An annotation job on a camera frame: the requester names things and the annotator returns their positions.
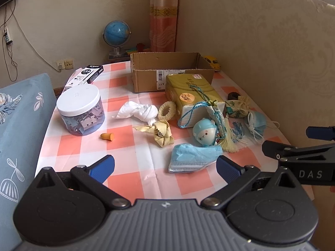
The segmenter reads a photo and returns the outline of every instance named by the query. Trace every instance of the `crumpled white cloth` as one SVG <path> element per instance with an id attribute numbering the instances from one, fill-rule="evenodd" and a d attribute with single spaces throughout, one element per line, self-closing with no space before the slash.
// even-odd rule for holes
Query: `crumpled white cloth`
<path id="1" fill-rule="evenodd" d="M 116 119 L 125 119 L 134 116 L 143 122 L 147 122 L 152 126 L 158 114 L 158 109 L 154 105 L 142 105 L 129 101 L 125 103 L 119 110 L 118 115 L 113 116 Z"/>

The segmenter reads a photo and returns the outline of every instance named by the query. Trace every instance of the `power strip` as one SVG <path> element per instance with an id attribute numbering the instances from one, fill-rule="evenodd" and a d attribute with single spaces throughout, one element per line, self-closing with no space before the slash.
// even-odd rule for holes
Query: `power strip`
<path id="1" fill-rule="evenodd" d="M 13 41 L 12 41 L 12 38 L 9 34 L 9 30 L 7 28 L 7 25 L 5 25 L 4 35 L 5 35 L 6 45 L 12 44 Z"/>

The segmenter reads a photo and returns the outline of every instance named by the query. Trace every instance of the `orange round sticker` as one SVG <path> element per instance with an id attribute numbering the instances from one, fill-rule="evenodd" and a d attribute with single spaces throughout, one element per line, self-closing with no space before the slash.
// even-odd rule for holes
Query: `orange round sticker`
<path id="1" fill-rule="evenodd" d="M 179 98 L 186 103 L 192 103 L 195 99 L 194 95 L 188 92 L 182 93 Z"/>

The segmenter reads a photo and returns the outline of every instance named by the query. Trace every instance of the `white lid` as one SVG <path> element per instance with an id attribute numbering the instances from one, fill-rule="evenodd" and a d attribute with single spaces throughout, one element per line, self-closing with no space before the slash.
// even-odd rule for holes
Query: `white lid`
<path id="1" fill-rule="evenodd" d="M 82 84 L 63 92 L 56 106 L 61 115 L 74 117 L 92 109 L 99 100 L 100 92 L 95 85 Z"/>

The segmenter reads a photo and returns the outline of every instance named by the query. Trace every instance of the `clear plastic jar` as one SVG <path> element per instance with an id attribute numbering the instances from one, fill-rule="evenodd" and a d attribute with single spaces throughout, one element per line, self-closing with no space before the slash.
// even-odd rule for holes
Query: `clear plastic jar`
<path id="1" fill-rule="evenodd" d="M 78 85 L 63 92 L 56 106 L 67 130 L 75 136 L 93 133 L 105 120 L 99 89 L 92 84 Z"/>

